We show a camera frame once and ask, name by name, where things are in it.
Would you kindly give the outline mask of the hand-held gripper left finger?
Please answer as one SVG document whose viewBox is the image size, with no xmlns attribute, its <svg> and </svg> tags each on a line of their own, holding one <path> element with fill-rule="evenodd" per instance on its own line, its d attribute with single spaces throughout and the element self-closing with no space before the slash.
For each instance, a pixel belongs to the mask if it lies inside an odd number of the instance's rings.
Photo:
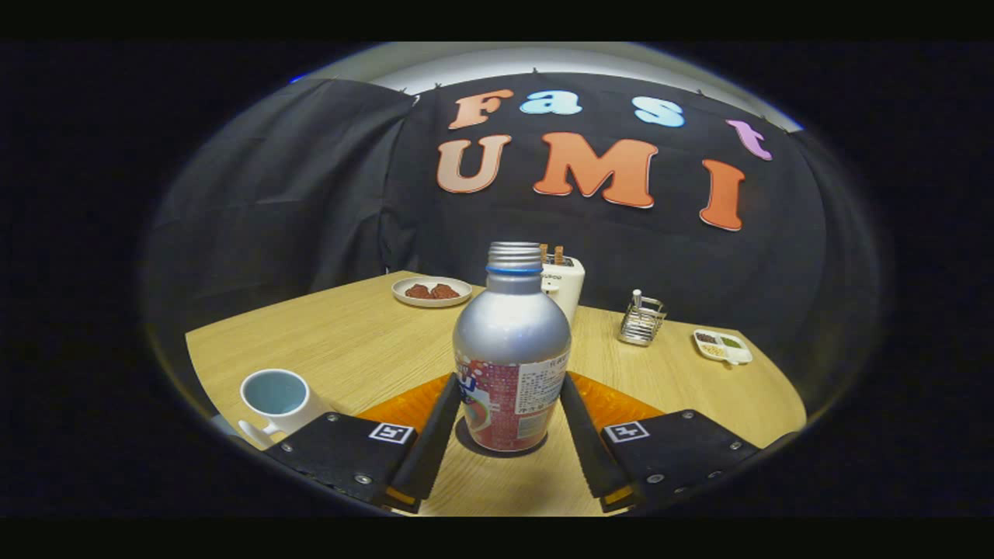
<svg viewBox="0 0 994 559">
<path fill-rule="evenodd" d="M 436 484 L 460 406 L 457 375 L 447 373 L 358 416 L 327 411 L 264 454 L 366 505 L 416 513 Z"/>
</svg>

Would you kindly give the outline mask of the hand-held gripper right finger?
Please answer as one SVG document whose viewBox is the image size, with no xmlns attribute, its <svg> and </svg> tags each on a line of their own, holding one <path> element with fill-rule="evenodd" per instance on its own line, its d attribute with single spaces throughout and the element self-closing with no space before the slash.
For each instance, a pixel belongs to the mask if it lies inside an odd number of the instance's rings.
<svg viewBox="0 0 994 559">
<path fill-rule="evenodd" d="M 761 450 L 702 411 L 661 411 L 575 372 L 560 401 L 583 477 L 604 512 L 664 509 Z"/>
</svg>

